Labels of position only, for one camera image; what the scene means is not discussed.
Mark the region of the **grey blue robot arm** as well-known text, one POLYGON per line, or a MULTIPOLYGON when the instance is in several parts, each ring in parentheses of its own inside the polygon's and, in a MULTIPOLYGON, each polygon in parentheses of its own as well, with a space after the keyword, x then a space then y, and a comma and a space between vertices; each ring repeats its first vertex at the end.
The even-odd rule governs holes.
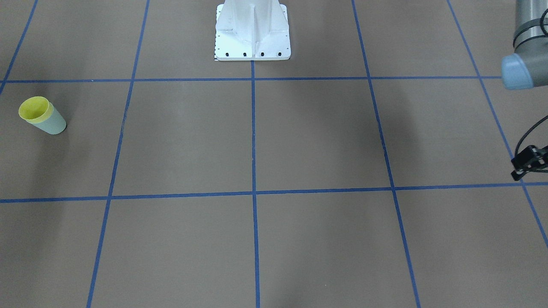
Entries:
POLYGON ((502 81, 508 90, 548 84, 547 7, 546 0, 515 2, 513 54, 501 61, 502 81))

